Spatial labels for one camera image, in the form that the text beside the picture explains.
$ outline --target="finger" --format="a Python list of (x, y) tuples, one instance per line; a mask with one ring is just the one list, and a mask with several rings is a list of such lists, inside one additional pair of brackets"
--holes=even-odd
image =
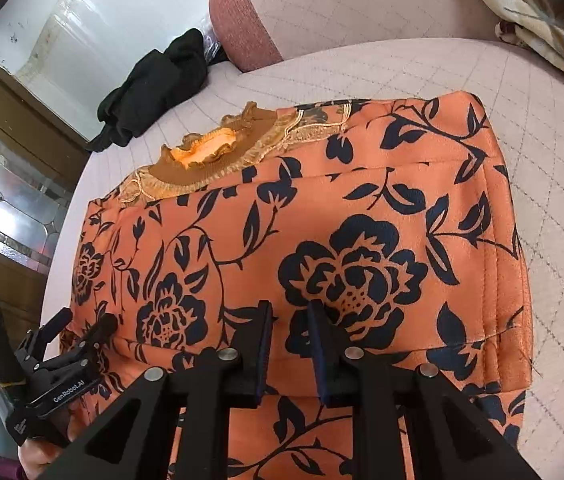
[(81, 412), (76, 412), (73, 413), (69, 419), (69, 426), (66, 428), (66, 436), (71, 442), (78, 438), (80, 433), (86, 428), (86, 424), (81, 415)]
[(44, 468), (60, 454), (59, 447), (46, 440), (26, 440), (18, 448), (18, 457), (28, 480), (36, 480)]
[(62, 449), (42, 438), (37, 438), (25, 440), (21, 451), (30, 463), (50, 464), (60, 455)]

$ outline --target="black leaf pattern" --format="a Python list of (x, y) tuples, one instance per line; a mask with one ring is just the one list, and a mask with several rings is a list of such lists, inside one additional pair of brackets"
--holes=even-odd
[(482, 192), (479, 202), (468, 210), (465, 218), (457, 225), (457, 229), (469, 231), (464, 237), (477, 248), (477, 238), (488, 229), (490, 220), (490, 205), (486, 193)]
[(280, 441), (280, 444), (288, 434), (287, 424), (290, 422), (293, 427), (293, 435), (302, 433), (306, 428), (306, 420), (302, 410), (298, 408), (291, 399), (286, 396), (280, 397), (277, 403), (277, 413), (279, 420), (273, 424), (273, 431)]
[(384, 188), (383, 197), (398, 213), (412, 215), (426, 209), (426, 199), (422, 190), (410, 188), (405, 184), (394, 184), (393, 189), (402, 200), (396, 199), (388, 188)]
[(102, 209), (89, 216), (89, 225), (99, 225), (102, 222)]
[(127, 269), (129, 276), (126, 278), (126, 289), (128, 293), (137, 301), (140, 294), (140, 272), (137, 269)]
[(380, 144), (382, 150), (392, 150), (393, 148), (397, 148), (402, 142), (412, 144), (426, 133), (425, 130), (420, 128), (414, 128), (401, 133), (404, 126), (414, 125), (413, 121), (396, 114), (391, 114), (391, 116), (395, 118), (395, 120), (386, 127), (384, 138)]
[(454, 184), (461, 184), (470, 179), (481, 168), (486, 158), (486, 153), (475, 146), (468, 146), (470, 153), (457, 172)]
[(479, 132), (481, 124), (479, 123), (478, 117), (475, 115), (475, 108), (472, 104), (468, 104), (468, 113), (466, 114), (466, 128), (468, 129), (468, 137), (474, 136)]
[(111, 298), (113, 298), (113, 303), (117, 301), (118, 296), (118, 286), (116, 285), (116, 274), (111, 269)]
[(440, 370), (452, 372), (458, 381), (465, 381), (475, 370), (478, 361), (475, 354), (470, 358), (472, 354), (470, 349), (481, 349), (484, 341), (465, 344), (466, 329), (464, 323), (450, 310), (447, 303), (443, 304), (437, 314), (437, 333), (446, 346), (427, 350), (426, 358)]
[(426, 103), (424, 103), (424, 106), (422, 107), (422, 111), (428, 117), (428, 120), (433, 120), (437, 115), (439, 109), (440, 109), (440, 100), (438, 97), (426, 101)]
[(508, 413), (511, 415), (518, 415), (524, 413), (524, 400), (526, 400), (526, 391), (524, 390), (517, 397), (515, 397), (508, 405)]
[(247, 184), (253, 182), (255, 177), (257, 177), (257, 169), (255, 166), (249, 166), (242, 170), (242, 183)]
[(155, 209), (149, 211), (149, 217), (161, 225), (161, 208), (159, 208), (159, 204), (156, 204)]
[(175, 261), (178, 263), (182, 270), (187, 270), (188, 262), (191, 259), (191, 251), (188, 248), (191, 238), (189, 238), (187, 235), (180, 235), (175, 240)]
[(517, 448), (517, 440), (520, 437), (520, 428), (514, 424), (509, 424), (504, 430), (504, 438), (511, 446)]
[(293, 462), (295, 462), (295, 465), (305, 473), (308, 473), (310, 475), (324, 476), (324, 473), (319, 468), (319, 464), (305, 452), (298, 451), (291, 453), (291, 458), (293, 459)]
[(257, 202), (253, 201), (251, 210), (246, 219), (246, 224), (244, 224), (244, 231), (242, 231), (242, 240), (244, 242), (244, 247), (251, 248), (257, 242), (259, 237), (259, 209), (257, 208)]
[(161, 271), (161, 266), (164, 262), (164, 242), (161, 243), (159, 251), (155, 254), (153, 259), (153, 264), (146, 274), (144, 279), (144, 284), (142, 285), (142, 297), (146, 300), (153, 291), (153, 285), (155, 285), (155, 280), (157, 279), (159, 272)]
[(204, 283), (208, 278), (208, 264), (206, 264), (202, 269), (197, 270), (185, 276), (184, 283), (190, 286), (190, 291), (193, 294), (197, 294), (200, 290), (204, 288)]
[(476, 397), (475, 406), (486, 415), (486, 418), (497, 420), (502, 426), (506, 424), (506, 413), (504, 413), (502, 401), (498, 396)]
[(431, 267), (433, 267), (434, 273), (446, 285), (459, 285), (460, 282), (452, 270), (452, 265), (443, 243), (432, 235), (429, 235), (426, 239), (428, 241), (426, 256), (428, 256), (428, 261)]
[(290, 180), (302, 176), (302, 163), (292, 156), (281, 156), (279, 174), (280, 180)]
[(230, 187), (225, 187), (224, 189), (222, 189), (222, 197), (233, 198), (234, 196), (238, 196), (238, 187), (237, 186), (230, 186)]
[(126, 390), (126, 387), (124, 386), (124, 384), (122, 383), (122, 380), (120, 378), (120, 376), (115, 373), (115, 372), (107, 372), (107, 379), (108, 381), (111, 383), (111, 386), (113, 386), (113, 389), (118, 393), (118, 394), (123, 394), (124, 390)]
[(197, 204), (197, 212), (199, 213), (199, 220), (209, 216), (210, 212), (215, 206), (215, 201), (220, 194), (221, 189), (212, 189), (206, 193), (200, 202)]
[(243, 306), (241, 308), (225, 307), (225, 311), (233, 317), (251, 320), (255, 319), (255, 316), (257, 316), (258, 309), (256, 306)]
[(137, 219), (136, 224), (133, 226), (133, 238), (136, 239), (136, 242), (138, 242), (140, 240), (140, 238), (142, 237), (142, 235), (144, 234), (145, 228), (146, 228), (146, 222), (140, 216)]
[(111, 229), (111, 226), (113, 225), (113, 222), (104, 222), (104, 224), (100, 225), (100, 228), (98, 229), (98, 234), (96, 234), (96, 237), (100, 236), (104, 231), (108, 231), (109, 229)]
[(353, 189), (349, 194), (347, 194), (344, 199), (345, 200), (360, 200), (365, 196), (369, 196), (373, 191), (380, 189), (380, 186), (376, 186), (370, 182), (366, 182), (361, 186), (356, 187)]
[(204, 248), (209, 245), (210, 242), (210, 238), (208, 236), (206, 236), (206, 233), (204, 233), (201, 237), (200, 240), (197, 243), (197, 257), (199, 258), (200, 256), (202, 256), (202, 253), (204, 251)]
[(501, 173), (502, 175), (504, 175), (506, 177), (507, 180), (509, 180), (508, 178), (508, 170), (505, 167), (505, 165), (503, 164), (497, 164), (497, 166), (493, 166), (493, 169), (495, 171), (499, 171), (499, 173)]
[(446, 220), (448, 214), (448, 195), (441, 196), (426, 212), (426, 234), (434, 234)]
[(466, 344), (466, 329), (462, 320), (444, 303), (437, 315), (437, 333), (444, 344), (457, 346)]
[(350, 458), (342, 460), (339, 464), (339, 473), (340, 475), (353, 475), (353, 461)]
[(229, 458), (228, 459), (228, 466), (226, 468), (226, 476), (228, 478), (233, 478), (235, 476), (238, 476), (238, 475), (244, 473), (245, 471), (248, 471), (249, 469), (251, 469), (251, 467), (252, 466), (244, 465), (239, 460), (236, 460), (234, 458)]
[(95, 319), (100, 319), (107, 313), (107, 305), (108, 301), (102, 300), (98, 303), (98, 306), (95, 308)]

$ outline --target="black flower pattern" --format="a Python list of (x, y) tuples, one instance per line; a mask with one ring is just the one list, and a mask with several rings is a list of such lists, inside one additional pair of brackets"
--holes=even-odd
[(353, 160), (353, 144), (345, 132), (331, 135), (326, 145), (326, 156), (329, 160), (337, 158), (343, 164)]
[(95, 252), (93, 243), (80, 247), (80, 256), (73, 270), (73, 297), (78, 305), (83, 305), (91, 297), (93, 280), (100, 275), (104, 256)]
[(297, 194), (297, 189), (291, 182), (290, 178), (284, 178), (277, 182), (260, 184), (257, 186), (257, 196), (262, 202), (273, 205), (274, 210), (280, 210), (288, 206)]
[[(331, 235), (330, 247), (305, 241), (278, 271), (286, 299), (306, 307), (319, 299), (333, 323), (366, 348), (385, 349), (404, 319), (397, 305), (415, 303), (428, 272), (408, 249), (397, 250), (399, 232), (387, 221), (358, 214)], [(310, 357), (306, 309), (291, 319), (286, 349)]]
[(136, 337), (140, 343), (183, 349), (200, 342), (207, 333), (204, 301), (183, 294), (174, 272), (155, 287), (155, 299), (137, 312)]

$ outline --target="seam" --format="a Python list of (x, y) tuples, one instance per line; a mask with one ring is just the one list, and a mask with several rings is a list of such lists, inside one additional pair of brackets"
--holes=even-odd
[[(484, 176), (484, 193), (486, 193), (486, 200), (488, 204), (490, 204), (490, 195), (488, 193), (488, 177), (486, 176), (486, 168), (484, 165), (481, 167), (482, 175)], [(497, 240), (497, 232), (495, 231), (495, 222), (491, 223), (493, 227), (493, 237)], [(484, 247), (484, 283), (482, 285), (482, 332), (486, 333), (486, 328), (484, 326), (484, 298), (485, 295), (485, 288), (486, 288), (486, 250), (487, 247)], [(499, 270), (497, 265), (497, 248), (494, 248), (495, 252), (495, 326), (497, 326), (497, 312), (499, 310)], [(497, 378), (501, 384), (501, 377), (499, 375), (499, 352), (498, 347), (495, 345), (495, 364), (497, 365)], [(482, 383), (486, 384), (486, 363), (482, 364)]]

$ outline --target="orange floral garment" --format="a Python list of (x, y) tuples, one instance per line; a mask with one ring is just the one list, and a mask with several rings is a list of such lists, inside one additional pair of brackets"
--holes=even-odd
[(320, 406), (309, 358), (306, 305), (319, 298), (356, 345), (400, 367), (437, 365), (516, 444), (530, 294), (481, 102), (456, 92), (297, 110), (336, 105), (348, 120), (326, 139), (278, 146), (190, 194), (128, 205), (116, 189), (89, 205), (64, 347), (104, 312), (119, 328), (75, 416), (88, 423), (148, 367), (177, 373), (230, 345), (269, 300), (267, 394), (231, 413), (228, 476), (350, 475), (351, 412)]

